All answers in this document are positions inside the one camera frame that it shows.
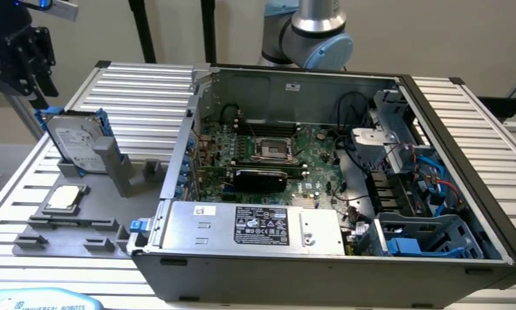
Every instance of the black pole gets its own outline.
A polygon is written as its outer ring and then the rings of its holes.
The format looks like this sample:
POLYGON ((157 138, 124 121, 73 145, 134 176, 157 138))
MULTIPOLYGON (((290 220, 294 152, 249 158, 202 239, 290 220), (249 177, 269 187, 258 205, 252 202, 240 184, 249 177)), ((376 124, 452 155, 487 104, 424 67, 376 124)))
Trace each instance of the black pole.
POLYGON ((145 0, 129 0, 129 8, 133 12, 140 48, 142 49, 145 63, 156 63, 154 46, 152 44, 150 29, 148 27, 145 0))
POLYGON ((200 0, 205 62, 217 63, 216 58, 216 0, 200 0))

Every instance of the green circuit board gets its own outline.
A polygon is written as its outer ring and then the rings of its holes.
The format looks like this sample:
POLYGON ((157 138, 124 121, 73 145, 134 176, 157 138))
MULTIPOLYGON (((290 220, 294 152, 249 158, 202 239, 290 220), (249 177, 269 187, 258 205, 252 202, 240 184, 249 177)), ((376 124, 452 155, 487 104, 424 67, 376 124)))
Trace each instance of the green circuit board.
POLYGON ((330 208, 326 187, 329 185, 333 189, 342 181, 342 176, 340 166, 333 164, 334 137, 325 135, 324 139, 317 139, 317 134, 325 134, 325 132, 326 130, 320 126, 308 125, 302 126, 297 134, 289 138, 244 136, 218 123, 205 124, 202 139, 206 141, 213 139, 213 143, 205 144, 206 150, 201 156, 202 165, 198 169, 201 201, 330 208), (252 161, 258 139, 289 141, 292 155, 294 155, 292 167, 262 165, 252 161), (248 169, 285 172, 288 174, 285 191, 265 194, 234 192, 234 187, 229 183, 233 160, 248 169))

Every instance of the blue latch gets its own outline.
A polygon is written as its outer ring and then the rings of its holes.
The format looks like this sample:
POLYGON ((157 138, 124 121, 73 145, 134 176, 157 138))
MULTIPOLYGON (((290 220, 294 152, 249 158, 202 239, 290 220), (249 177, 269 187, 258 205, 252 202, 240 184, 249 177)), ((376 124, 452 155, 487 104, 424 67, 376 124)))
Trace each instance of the blue latch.
POLYGON ((389 254, 393 256, 459 258, 464 248, 457 247, 448 252, 421 252, 418 241, 412 238, 392 238, 388 240, 389 254))
POLYGON ((129 233, 142 233, 146 230, 148 221, 136 220, 130 222, 129 233))

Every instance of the metal slotted surface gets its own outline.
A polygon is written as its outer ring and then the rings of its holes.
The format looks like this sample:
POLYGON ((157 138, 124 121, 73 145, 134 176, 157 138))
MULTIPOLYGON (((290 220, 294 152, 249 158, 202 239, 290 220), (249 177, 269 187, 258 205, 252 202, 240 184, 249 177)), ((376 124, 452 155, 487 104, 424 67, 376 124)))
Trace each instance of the metal slotted surface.
MULTIPOLYGON (((102 70, 92 72, 90 79, 81 86, 70 104, 80 102, 77 99, 89 91, 100 71, 102 70)), ((129 260, 13 256, 16 235, 24 231, 25 221, 29 215, 33 215, 37 204, 42 201, 58 177, 56 166, 58 159, 57 150, 45 135, 0 192, 0 289, 60 287, 94 297, 106 309, 217 309, 217 305, 164 303, 154 296, 129 260)), ((278 309, 280 307, 233 305, 229 308, 278 309)), ((301 309, 301 307, 286 306, 281 308, 301 309)), ((324 307, 309 307, 309 309, 324 309, 324 307)), ((445 309, 516 310, 516 286, 505 291, 479 291, 445 309)))
POLYGON ((516 141, 465 87, 449 79, 414 82, 516 227, 516 141))
POLYGON ((108 114, 132 161, 169 161, 192 91, 193 66, 112 63, 100 69, 72 109, 108 114))

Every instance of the warning label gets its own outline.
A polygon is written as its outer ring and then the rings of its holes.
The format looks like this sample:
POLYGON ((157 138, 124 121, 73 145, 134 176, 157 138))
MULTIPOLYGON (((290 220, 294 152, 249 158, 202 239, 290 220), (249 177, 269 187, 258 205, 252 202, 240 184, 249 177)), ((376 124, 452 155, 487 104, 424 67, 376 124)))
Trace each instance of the warning label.
POLYGON ((237 207, 234 242, 238 244, 289 245, 285 209, 237 207))

